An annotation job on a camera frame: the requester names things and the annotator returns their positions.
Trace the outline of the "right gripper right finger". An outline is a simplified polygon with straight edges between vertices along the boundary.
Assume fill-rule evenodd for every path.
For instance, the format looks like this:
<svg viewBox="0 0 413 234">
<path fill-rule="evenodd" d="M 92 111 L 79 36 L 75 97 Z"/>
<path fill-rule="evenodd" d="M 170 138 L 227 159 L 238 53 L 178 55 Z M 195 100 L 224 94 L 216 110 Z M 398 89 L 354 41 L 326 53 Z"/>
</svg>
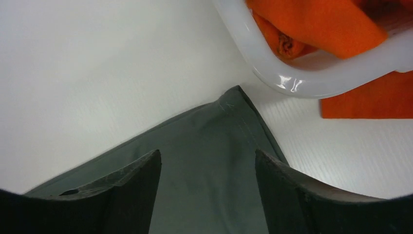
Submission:
<svg viewBox="0 0 413 234">
<path fill-rule="evenodd" d="M 261 150 L 256 178 L 271 234 L 410 234 L 413 197 L 352 193 L 297 171 Z"/>
</svg>

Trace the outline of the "dark grey t-shirt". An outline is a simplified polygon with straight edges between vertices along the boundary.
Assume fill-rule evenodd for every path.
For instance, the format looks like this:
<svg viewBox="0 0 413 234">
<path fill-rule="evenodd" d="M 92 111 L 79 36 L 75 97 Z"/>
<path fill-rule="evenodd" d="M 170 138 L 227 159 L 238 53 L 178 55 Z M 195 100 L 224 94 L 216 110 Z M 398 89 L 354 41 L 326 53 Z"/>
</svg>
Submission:
<svg viewBox="0 0 413 234">
<path fill-rule="evenodd" d="M 217 101 L 168 119 L 28 195 L 60 194 L 159 150 L 162 169 L 151 234 L 265 234 L 257 149 L 285 161 L 258 110 L 235 86 Z"/>
</svg>

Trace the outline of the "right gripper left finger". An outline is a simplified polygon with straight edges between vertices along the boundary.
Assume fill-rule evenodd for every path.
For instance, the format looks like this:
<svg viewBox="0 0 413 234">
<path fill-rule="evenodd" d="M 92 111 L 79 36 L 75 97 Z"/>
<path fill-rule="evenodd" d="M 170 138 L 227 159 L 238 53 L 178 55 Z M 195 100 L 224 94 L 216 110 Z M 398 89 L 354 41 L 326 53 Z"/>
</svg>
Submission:
<svg viewBox="0 0 413 234">
<path fill-rule="evenodd" d="M 3 234 L 147 234 L 156 199 L 161 153 L 59 195 L 28 196 L 2 190 Z"/>
</svg>

